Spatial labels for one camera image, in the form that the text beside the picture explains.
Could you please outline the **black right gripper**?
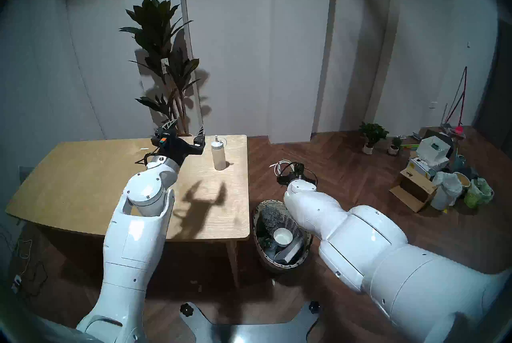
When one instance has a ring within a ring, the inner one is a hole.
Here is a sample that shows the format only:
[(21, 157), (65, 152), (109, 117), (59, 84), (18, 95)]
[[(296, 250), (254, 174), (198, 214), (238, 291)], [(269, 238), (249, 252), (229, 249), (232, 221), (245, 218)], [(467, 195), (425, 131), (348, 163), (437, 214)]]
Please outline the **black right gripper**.
[(316, 174), (304, 165), (285, 165), (278, 173), (278, 184), (281, 186), (287, 186), (297, 179), (316, 185)]

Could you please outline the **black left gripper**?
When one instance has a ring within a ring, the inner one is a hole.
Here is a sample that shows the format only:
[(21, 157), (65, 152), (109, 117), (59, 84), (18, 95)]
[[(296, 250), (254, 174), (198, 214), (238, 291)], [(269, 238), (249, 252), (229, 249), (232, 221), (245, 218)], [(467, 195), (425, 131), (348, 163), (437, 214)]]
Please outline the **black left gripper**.
[(156, 155), (166, 157), (182, 166), (190, 155), (202, 155), (205, 147), (205, 133), (202, 125), (189, 144), (181, 137), (176, 136), (177, 119), (167, 120), (158, 127), (158, 134), (151, 137), (151, 143), (157, 148)]

